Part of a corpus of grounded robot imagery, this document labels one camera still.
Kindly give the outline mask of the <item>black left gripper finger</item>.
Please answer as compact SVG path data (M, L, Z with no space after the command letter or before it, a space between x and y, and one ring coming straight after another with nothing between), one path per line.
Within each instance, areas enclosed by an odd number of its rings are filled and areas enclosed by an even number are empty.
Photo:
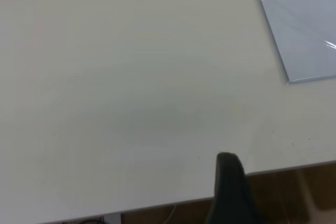
M262 223L262 215L241 161L233 153L216 157L214 200L206 223Z

